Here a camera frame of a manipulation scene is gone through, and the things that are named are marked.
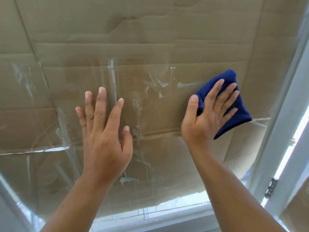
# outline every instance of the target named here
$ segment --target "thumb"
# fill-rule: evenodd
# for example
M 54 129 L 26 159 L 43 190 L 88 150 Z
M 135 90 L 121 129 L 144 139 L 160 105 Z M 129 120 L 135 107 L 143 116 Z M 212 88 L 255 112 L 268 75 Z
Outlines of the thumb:
M 132 138 L 132 135 L 130 134 L 129 126 L 125 126 L 122 129 L 121 146 L 122 146 L 122 153 L 127 156 L 130 156 L 130 159 L 131 159 L 133 155 L 133 138 Z
M 183 124 L 195 124 L 198 109 L 198 96 L 192 95 L 189 99 Z

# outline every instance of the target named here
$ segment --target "window hinge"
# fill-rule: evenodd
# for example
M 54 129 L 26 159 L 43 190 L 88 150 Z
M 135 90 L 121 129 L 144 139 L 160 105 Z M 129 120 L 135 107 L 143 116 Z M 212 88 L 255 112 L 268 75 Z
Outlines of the window hinge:
M 266 193 L 264 195 L 266 199 L 269 199 L 269 197 L 271 196 L 274 188 L 276 187 L 277 182 L 278 182 L 278 179 L 276 179 L 276 178 L 271 179 L 271 182 L 270 182 L 270 184 L 269 184 L 269 186 L 266 190 Z

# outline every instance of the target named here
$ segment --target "fingernail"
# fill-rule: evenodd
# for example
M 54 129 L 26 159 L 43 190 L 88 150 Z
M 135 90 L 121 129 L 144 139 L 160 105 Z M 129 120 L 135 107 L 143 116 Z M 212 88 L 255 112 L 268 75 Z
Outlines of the fingernail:
M 196 94 L 193 94 L 191 97 L 190 97 L 190 102 L 198 102 L 198 96 Z

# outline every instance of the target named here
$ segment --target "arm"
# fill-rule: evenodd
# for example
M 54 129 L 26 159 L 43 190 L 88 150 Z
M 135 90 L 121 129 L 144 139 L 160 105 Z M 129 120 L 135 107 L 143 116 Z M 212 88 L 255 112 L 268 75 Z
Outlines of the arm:
M 234 108 L 225 114 L 239 91 L 234 91 L 236 83 L 233 83 L 217 96 L 223 82 L 219 80 L 208 93 L 204 112 L 198 117 L 198 97 L 191 96 L 181 127 L 183 139 L 203 180 L 222 232 L 285 232 L 212 153 L 215 134 L 237 112 Z
M 128 126 L 122 130 L 122 143 L 118 140 L 124 100 L 115 104 L 106 123 L 105 88 L 99 88 L 95 106 L 91 92 L 87 91 L 85 97 L 86 116 L 82 108 L 76 108 L 83 129 L 83 174 L 41 232 L 88 232 L 103 198 L 132 158 Z

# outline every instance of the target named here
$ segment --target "microfiber cloth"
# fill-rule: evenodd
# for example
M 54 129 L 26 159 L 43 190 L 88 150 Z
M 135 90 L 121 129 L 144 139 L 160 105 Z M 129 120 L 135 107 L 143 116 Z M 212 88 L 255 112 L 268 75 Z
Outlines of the microfiber cloth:
M 237 83 L 236 81 L 236 73 L 233 70 L 228 70 L 226 72 L 223 72 L 222 74 L 216 76 L 215 78 L 211 79 L 209 82 L 207 82 L 206 85 L 204 85 L 202 88 L 200 88 L 197 92 L 196 95 L 198 96 L 198 109 L 197 109 L 197 116 L 202 114 L 204 110 L 204 99 L 206 95 L 209 93 L 209 91 L 212 89 L 214 84 L 220 80 L 224 79 L 224 83 L 222 85 L 221 90 L 219 91 L 219 94 L 222 93 L 229 84 L 232 83 Z M 214 139 L 217 139 L 220 137 L 223 133 L 229 131 L 230 129 L 244 124 L 246 122 L 252 121 L 250 113 L 247 111 L 245 108 L 245 105 L 243 104 L 243 100 L 240 96 L 238 95 L 236 101 L 230 106 L 229 109 L 227 109 L 226 113 L 228 113 L 231 109 L 234 107 L 238 108 L 238 111 L 235 113 L 232 118 L 226 122 L 222 128 L 220 128 L 219 132 L 216 134 Z

